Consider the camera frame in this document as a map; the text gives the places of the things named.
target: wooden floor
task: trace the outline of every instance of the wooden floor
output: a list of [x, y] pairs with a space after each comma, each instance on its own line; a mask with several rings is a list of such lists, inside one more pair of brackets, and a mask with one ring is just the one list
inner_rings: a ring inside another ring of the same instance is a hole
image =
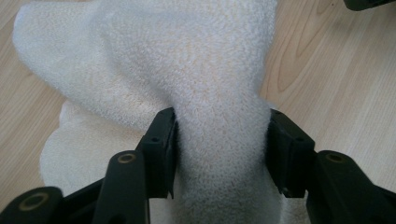
[[[27, 0], [0, 1], [0, 210], [42, 186], [41, 148], [64, 98], [22, 65], [12, 46]], [[396, 4], [352, 12], [343, 1], [279, 0], [262, 96], [316, 142], [355, 159], [396, 191]]]

